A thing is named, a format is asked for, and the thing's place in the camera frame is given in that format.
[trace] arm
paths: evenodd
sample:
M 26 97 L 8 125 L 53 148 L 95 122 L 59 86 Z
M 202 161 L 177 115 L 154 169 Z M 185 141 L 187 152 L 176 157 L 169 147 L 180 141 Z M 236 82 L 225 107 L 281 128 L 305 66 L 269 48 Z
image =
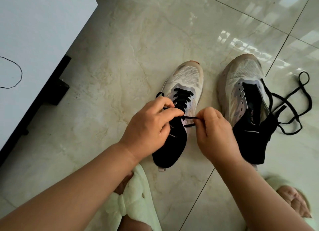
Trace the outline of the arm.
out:
M 227 185 L 251 230 L 313 230 L 242 158 L 232 127 L 219 111 L 205 108 L 197 117 L 198 145 Z
M 168 122 L 183 114 L 166 97 L 147 103 L 117 144 L 2 218 L 0 230 L 84 230 L 124 177 L 165 143 Z

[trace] hand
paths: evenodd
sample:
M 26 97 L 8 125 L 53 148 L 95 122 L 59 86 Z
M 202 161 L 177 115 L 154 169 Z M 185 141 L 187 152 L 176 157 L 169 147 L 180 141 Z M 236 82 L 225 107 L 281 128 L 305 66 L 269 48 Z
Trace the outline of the hand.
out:
M 171 99 L 157 97 L 132 117 L 119 143 L 140 161 L 164 145 L 171 130 L 169 121 L 182 115 Z
M 197 144 L 213 165 L 228 160 L 242 160 L 232 126 L 212 107 L 198 112 L 196 124 Z

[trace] person's left hand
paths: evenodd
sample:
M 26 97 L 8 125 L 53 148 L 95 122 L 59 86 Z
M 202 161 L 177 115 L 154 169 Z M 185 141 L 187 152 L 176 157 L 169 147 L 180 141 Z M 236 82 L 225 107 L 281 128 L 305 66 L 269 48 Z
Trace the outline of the person's left hand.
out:
M 171 130 L 169 121 L 182 115 L 171 99 L 159 96 L 132 117 L 119 143 L 140 161 L 164 145 Z

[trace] sneaker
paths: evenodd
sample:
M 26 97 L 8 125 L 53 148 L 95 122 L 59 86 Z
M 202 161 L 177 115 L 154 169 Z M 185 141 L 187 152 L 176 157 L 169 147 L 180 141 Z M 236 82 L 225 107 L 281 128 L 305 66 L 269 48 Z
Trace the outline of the sneaker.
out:
M 156 96 L 168 97 L 176 108 L 185 112 L 184 116 L 173 118 L 169 122 L 171 131 L 165 144 L 153 153 L 153 160 L 159 171 L 171 167 L 185 148 L 188 127 L 194 126 L 191 119 L 195 118 L 193 116 L 203 91 L 203 81 L 204 74 L 200 64 L 193 60 L 187 61 L 177 67 Z
M 308 76 L 306 83 L 300 80 L 303 73 Z M 264 163 L 267 143 L 277 127 L 280 127 L 286 135 L 298 133 L 302 129 L 299 117 L 312 108 L 311 97 L 304 88 L 309 82 L 307 72 L 299 74 L 299 87 L 285 98 L 271 93 L 265 86 L 264 77 L 258 59 L 252 54 L 243 54 L 227 65 L 217 84 L 222 113 L 233 128 L 241 155 L 251 164 Z M 305 112 L 298 114 L 287 99 L 300 89 L 306 95 L 309 105 Z M 274 109 L 272 109 L 273 96 L 282 102 Z M 287 123 L 278 122 L 280 113 L 286 108 L 284 104 L 294 115 Z M 280 124 L 290 124 L 294 120 L 299 123 L 300 128 L 295 132 L 286 133 Z

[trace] shoelace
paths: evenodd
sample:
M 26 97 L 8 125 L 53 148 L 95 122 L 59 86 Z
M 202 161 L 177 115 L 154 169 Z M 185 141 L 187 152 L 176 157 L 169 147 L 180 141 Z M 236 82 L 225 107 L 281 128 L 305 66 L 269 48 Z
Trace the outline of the shoelace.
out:
M 183 112 L 186 112 L 185 109 L 187 108 L 187 103 L 190 102 L 190 97 L 194 95 L 193 92 L 183 90 L 180 88 L 175 88 L 174 91 L 176 91 L 176 94 L 173 96 L 173 97 L 176 97 L 176 99 L 173 100 L 175 107 L 178 109 L 181 109 Z M 164 93 L 160 91 L 159 93 L 157 93 L 156 98 L 159 95 L 164 96 Z M 182 120 L 198 119 L 197 117 L 188 117 L 188 116 L 181 116 L 181 117 L 176 117 L 176 118 L 181 118 Z M 195 126 L 195 124 L 192 123 L 192 124 L 185 124 L 184 125 L 185 128 L 189 128 L 192 126 Z
M 301 82 L 301 80 L 300 80 L 300 76 L 301 76 L 303 73 L 305 73 L 305 74 L 308 76 L 308 80 L 307 80 L 307 82 L 304 83 L 304 84 L 303 84 L 303 83 Z M 312 99 L 311 99 L 311 96 L 309 95 L 308 92 L 306 92 L 306 90 L 305 90 L 305 88 L 304 88 L 304 86 L 305 86 L 306 84 L 308 84 L 309 81 L 310 81 L 310 76 L 309 76 L 309 74 L 308 74 L 307 72 L 305 72 L 305 71 L 300 72 L 300 74 L 298 75 L 298 84 L 299 84 L 299 87 L 297 87 L 295 90 L 293 90 L 291 93 L 289 93 L 285 98 L 283 98 L 282 96 L 280 96 L 280 95 L 278 95 L 278 94 L 276 94 L 276 93 L 270 92 L 269 89 L 266 87 L 264 80 L 261 79 L 261 82 L 262 82 L 262 84 L 264 85 L 264 88 L 265 88 L 265 92 L 266 92 L 266 94 L 267 94 L 268 97 L 269 97 L 269 107 L 268 107 L 269 112 L 273 113 L 273 115 L 274 115 L 276 118 L 279 117 L 279 115 L 281 114 L 281 112 L 282 112 L 283 110 L 285 110 L 287 106 L 288 106 L 288 107 L 290 108 L 290 110 L 293 112 L 293 118 L 292 118 L 291 120 L 289 120 L 289 121 L 286 122 L 286 123 L 283 123 L 283 122 L 278 122 L 278 123 L 277 123 L 277 126 L 278 126 L 279 128 L 281 128 L 281 131 L 282 131 L 284 134 L 286 134 L 286 135 L 294 135 L 294 134 L 297 134 L 297 133 L 300 132 L 300 130 L 302 129 L 302 124 L 301 124 L 301 122 L 300 122 L 300 120 L 299 120 L 299 117 L 302 116 L 302 115 L 304 115 L 304 114 L 306 114 L 307 112 L 309 112 L 309 111 L 311 110 L 311 108 L 312 108 Z M 302 112 L 301 114 L 298 114 L 297 111 L 296 111 L 296 109 L 293 107 L 293 105 L 288 101 L 288 98 L 291 97 L 293 94 L 295 94 L 295 93 L 296 93 L 297 91 L 299 91 L 300 89 L 302 90 L 302 92 L 305 94 L 305 96 L 306 96 L 307 99 L 308 99 L 308 108 L 307 108 L 304 112 Z M 281 100 L 282 102 L 281 102 L 277 107 L 275 107 L 275 108 L 272 110 L 272 105 L 273 105 L 273 98 L 272 98 L 272 97 L 273 97 L 273 96 L 276 97 L 276 98 L 278 98 L 278 99 Z M 285 130 L 283 129 L 283 127 L 281 126 L 281 124 L 290 124 L 290 123 L 292 123 L 294 120 L 296 120 L 296 121 L 299 123 L 300 128 L 299 128 L 297 131 L 295 131 L 295 132 L 286 133 Z

